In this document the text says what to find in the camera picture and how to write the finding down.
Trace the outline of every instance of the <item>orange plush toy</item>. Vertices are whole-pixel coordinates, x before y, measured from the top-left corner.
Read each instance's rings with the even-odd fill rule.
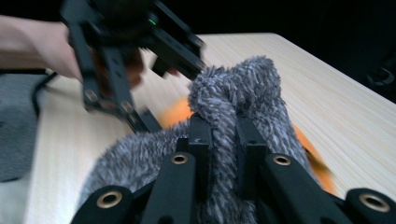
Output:
[[[163,128],[167,128],[188,119],[191,115],[192,112],[190,110],[187,97],[184,97],[163,111],[163,113],[158,117],[158,121]],[[297,134],[297,139],[305,149],[306,156],[311,162],[312,170],[318,178],[322,188],[331,194],[335,194],[331,171],[304,133],[295,125],[293,125],[293,128]]]

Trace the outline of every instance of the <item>gray fuzzy fabric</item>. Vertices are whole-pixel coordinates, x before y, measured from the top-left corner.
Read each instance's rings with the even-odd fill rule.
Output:
[[[309,162],[291,126],[280,94],[280,77],[273,62],[252,57],[231,69],[208,68],[191,84],[189,104],[213,129],[213,191],[198,204],[200,223],[256,223],[255,205],[236,195],[235,122],[245,113],[273,152],[297,159],[312,175]],[[81,193],[81,205],[95,190],[118,185],[132,192],[154,180],[163,157],[188,137],[189,121],[159,133],[126,136],[95,164]]]

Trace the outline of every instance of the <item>wooden table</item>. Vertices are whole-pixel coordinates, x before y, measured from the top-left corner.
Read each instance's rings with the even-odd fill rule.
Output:
[[[279,35],[200,37],[208,65],[233,66],[253,55],[274,61],[290,118],[328,163],[338,196],[366,187],[396,200],[395,104]],[[144,54],[146,63],[151,57]],[[189,92],[184,77],[161,79],[149,69],[143,77],[133,96],[154,116]],[[93,163],[127,133],[119,120],[85,111],[77,81],[53,81],[39,122],[26,223],[69,223]]]

